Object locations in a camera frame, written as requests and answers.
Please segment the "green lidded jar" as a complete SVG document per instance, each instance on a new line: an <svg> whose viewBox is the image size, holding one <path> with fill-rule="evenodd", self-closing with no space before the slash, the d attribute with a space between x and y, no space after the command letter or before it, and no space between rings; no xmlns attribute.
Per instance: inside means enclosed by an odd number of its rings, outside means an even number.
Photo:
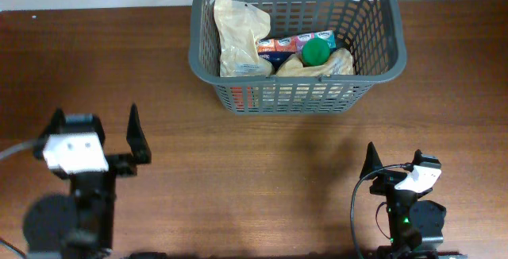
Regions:
<svg viewBox="0 0 508 259"><path fill-rule="evenodd" d="M302 48L302 62L306 66L323 65L330 56L328 42L321 38L314 38L306 42Z"/></svg>

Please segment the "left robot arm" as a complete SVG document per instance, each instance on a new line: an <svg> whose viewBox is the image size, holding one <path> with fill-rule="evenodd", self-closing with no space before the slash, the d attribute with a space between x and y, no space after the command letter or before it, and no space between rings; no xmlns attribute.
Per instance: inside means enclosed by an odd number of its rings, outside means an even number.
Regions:
<svg viewBox="0 0 508 259"><path fill-rule="evenodd" d="M68 194L41 197L25 213L22 231L28 258L105 258L113 249L116 180L134 177L152 153L136 105L130 107L127 153L107 154L106 135L95 114L53 114L33 155L69 182Z"/></svg>

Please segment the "grey plastic basket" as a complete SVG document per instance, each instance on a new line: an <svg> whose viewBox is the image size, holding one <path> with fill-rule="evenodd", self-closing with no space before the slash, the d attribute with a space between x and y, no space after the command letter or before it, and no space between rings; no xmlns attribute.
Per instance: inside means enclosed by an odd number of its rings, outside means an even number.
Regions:
<svg viewBox="0 0 508 259"><path fill-rule="evenodd" d="M332 30L337 45L353 56L353 75L316 77L221 77L215 0L193 0L188 60L193 73L211 84L223 106L236 114L317 114L348 110L373 85L400 75L407 62L397 0L235 0L270 15L270 37ZM240 113L231 107L231 87L274 87L274 110Z"/></svg>

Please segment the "beige pouch with label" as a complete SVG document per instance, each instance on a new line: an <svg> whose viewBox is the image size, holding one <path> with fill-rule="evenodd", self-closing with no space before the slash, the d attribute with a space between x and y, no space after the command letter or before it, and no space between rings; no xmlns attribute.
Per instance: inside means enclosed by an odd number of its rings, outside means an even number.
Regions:
<svg viewBox="0 0 508 259"><path fill-rule="evenodd" d="M299 54L293 54L275 73L278 77L316 77L320 75L353 75L353 56L346 48L333 52L322 65L304 66Z"/></svg>

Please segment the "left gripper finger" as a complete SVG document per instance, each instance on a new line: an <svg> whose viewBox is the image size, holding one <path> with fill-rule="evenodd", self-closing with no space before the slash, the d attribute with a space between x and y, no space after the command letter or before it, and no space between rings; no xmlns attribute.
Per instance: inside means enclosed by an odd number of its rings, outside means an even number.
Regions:
<svg viewBox="0 0 508 259"><path fill-rule="evenodd" d="M129 112L126 140L137 164L150 164L152 162L152 152L140 126L138 109L135 103L132 104Z"/></svg>
<svg viewBox="0 0 508 259"><path fill-rule="evenodd" d="M39 135L39 139L46 138L51 134L58 134L60 128L64 126L66 123L65 113L62 109L57 108L53 113L49 124L43 129L42 133Z"/></svg>

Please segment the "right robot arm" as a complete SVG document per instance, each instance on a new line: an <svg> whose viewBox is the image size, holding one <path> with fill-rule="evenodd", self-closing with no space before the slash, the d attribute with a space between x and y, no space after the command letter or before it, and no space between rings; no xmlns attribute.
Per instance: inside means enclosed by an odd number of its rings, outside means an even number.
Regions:
<svg viewBox="0 0 508 259"><path fill-rule="evenodd" d="M384 166L369 143L359 182L372 182L369 192L385 198L389 245L377 248L371 258L437 258L444 241L446 208L422 197L441 176L440 161L416 150L411 162Z"/></svg>

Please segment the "Kleenex tissue multipack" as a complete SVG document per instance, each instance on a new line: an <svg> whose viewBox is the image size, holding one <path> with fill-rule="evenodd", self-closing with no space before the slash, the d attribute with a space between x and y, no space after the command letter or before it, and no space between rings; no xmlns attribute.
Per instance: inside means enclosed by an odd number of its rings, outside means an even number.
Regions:
<svg viewBox="0 0 508 259"><path fill-rule="evenodd" d="M316 33L304 33L280 39L265 39L257 42L257 53L268 60L275 68L282 65L291 55L300 54L308 41L314 38L322 39L329 47L330 52L337 49L332 30Z"/></svg>

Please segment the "orange pasta packet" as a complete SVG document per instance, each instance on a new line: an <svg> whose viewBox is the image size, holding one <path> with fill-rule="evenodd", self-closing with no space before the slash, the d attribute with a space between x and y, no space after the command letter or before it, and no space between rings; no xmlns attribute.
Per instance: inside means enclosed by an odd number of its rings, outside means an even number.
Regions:
<svg viewBox="0 0 508 259"><path fill-rule="evenodd" d="M240 113L268 113L274 110L274 87L231 87L231 107Z"/></svg>

